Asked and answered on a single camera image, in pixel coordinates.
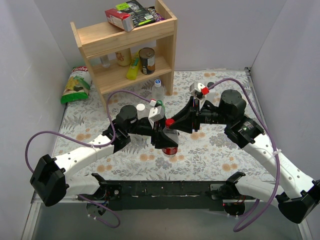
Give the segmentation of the clear bottle red label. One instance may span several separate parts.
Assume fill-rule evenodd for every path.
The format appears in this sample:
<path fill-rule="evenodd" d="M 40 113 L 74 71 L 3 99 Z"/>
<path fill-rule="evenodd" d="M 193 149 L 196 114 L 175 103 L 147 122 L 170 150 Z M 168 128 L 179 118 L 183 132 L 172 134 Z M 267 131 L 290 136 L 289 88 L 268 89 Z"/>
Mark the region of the clear bottle red label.
<path fill-rule="evenodd" d="M 163 132 L 168 136 L 168 137 L 172 137 L 173 140 L 177 141 L 179 143 L 179 133 L 177 130 L 175 129 L 170 129 L 167 128 L 165 126 L 165 128 L 163 129 Z M 176 153 L 178 152 L 178 147 L 168 147 L 168 148 L 163 148 L 162 149 L 163 154 L 168 157 L 168 158 L 172 158 L 176 155 Z"/>

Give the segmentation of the red bottle cap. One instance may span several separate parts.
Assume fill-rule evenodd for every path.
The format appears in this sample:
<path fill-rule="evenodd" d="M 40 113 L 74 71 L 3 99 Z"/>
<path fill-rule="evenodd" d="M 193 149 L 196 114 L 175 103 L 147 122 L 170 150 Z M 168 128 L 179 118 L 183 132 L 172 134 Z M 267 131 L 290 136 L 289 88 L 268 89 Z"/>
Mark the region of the red bottle cap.
<path fill-rule="evenodd" d="M 175 123 L 175 120 L 172 118 L 168 118 L 165 120 L 165 127 L 166 128 L 170 128 L 171 125 L 173 125 Z"/>

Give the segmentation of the green plastic bottle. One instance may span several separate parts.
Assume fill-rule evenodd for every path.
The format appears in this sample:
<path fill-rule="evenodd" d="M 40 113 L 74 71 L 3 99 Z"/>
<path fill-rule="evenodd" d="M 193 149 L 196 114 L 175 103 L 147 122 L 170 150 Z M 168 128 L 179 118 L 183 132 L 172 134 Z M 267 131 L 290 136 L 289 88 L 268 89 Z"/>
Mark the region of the green plastic bottle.
<path fill-rule="evenodd" d="M 156 108 L 157 108 L 157 107 L 161 107 L 163 110 L 165 110 L 165 105 L 164 105 L 164 103 L 163 103 L 162 100 L 157 100 L 157 101 L 156 101 L 156 104 L 155 104 L 155 107 L 156 107 Z"/>

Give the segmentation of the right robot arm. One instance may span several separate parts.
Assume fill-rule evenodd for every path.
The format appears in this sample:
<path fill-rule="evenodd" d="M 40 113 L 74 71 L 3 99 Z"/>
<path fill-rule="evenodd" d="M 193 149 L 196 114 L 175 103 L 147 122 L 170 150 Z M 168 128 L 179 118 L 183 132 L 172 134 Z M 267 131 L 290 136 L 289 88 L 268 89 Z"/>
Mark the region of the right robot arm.
<path fill-rule="evenodd" d="M 261 201 L 272 200 L 272 205 L 291 222 L 299 224 L 320 203 L 320 182 L 303 173 L 279 150 L 273 149 L 271 138 L 253 119 L 245 115 L 246 101 L 237 90 L 222 92 L 219 105 L 209 101 L 203 105 L 190 97 L 187 105 L 165 125 L 185 133 L 199 130 L 201 124 L 225 125 L 224 134 L 240 149 L 255 158 L 279 185 L 250 179 L 237 171 L 213 191 L 223 199 L 237 199 L 241 195 Z"/>

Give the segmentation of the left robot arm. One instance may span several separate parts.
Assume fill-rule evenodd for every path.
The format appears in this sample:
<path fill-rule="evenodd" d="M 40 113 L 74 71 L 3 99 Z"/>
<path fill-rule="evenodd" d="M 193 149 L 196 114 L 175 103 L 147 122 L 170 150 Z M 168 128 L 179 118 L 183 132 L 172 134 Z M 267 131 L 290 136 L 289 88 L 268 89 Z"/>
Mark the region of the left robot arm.
<path fill-rule="evenodd" d="M 139 111 L 133 105 L 125 105 L 111 121 L 108 129 L 89 143 L 65 154 L 42 156 L 32 172 L 30 184 L 47 207 L 59 203 L 64 197 L 89 195 L 101 200 L 108 190 L 104 179 L 95 173 L 88 176 L 74 175 L 93 162 L 111 156 L 131 142 L 131 135 L 149 136 L 156 149 L 175 154 L 179 134 L 170 129 L 173 119 L 166 119 L 164 107 L 156 105 L 149 113 Z"/>

